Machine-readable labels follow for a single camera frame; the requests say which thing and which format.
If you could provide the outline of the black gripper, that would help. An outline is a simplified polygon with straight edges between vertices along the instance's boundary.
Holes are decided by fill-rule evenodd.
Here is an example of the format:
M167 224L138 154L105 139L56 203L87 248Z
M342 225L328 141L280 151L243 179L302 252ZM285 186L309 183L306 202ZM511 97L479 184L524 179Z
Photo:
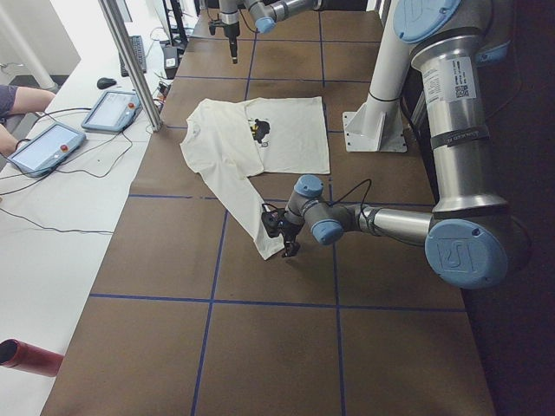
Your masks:
M227 24L225 26L225 35L229 41L232 63L238 64L238 51L237 51L238 24L237 23Z
M286 219L281 219L278 221L278 228L284 240L282 257L294 257L300 249L300 243L297 242L300 225L291 223Z

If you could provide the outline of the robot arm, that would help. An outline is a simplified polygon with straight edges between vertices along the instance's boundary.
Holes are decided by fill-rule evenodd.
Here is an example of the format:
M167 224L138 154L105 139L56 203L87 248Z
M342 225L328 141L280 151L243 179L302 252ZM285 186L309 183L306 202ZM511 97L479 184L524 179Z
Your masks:
M238 37L240 36L239 27L239 6L251 15L254 25L258 32L265 34L272 31L278 22L286 20L306 10L323 10L326 1L320 0L286 0L275 1L265 4L263 1L219 1L219 18L211 20L209 30L212 35L216 28L222 28L225 37L229 42L229 49L232 63L238 63Z
M490 133L480 96L478 69L497 62L511 41L511 1L394 1L366 102L345 114L350 151L372 151L400 119L407 72L420 72L439 200L430 213L364 203L343 206L323 199L312 175L297 180L287 206L263 215L268 235L282 237L288 257L297 234L309 228L323 245L348 231L392 237L424 248L444 281L463 289L501 282L524 266L531 241L496 193Z

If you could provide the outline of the person forearm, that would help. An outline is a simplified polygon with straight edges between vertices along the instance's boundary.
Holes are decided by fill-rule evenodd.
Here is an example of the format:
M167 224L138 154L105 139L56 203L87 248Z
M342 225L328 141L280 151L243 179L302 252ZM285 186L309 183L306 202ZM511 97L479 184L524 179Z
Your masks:
M1 86L1 117L31 112L43 112L56 94L40 88Z

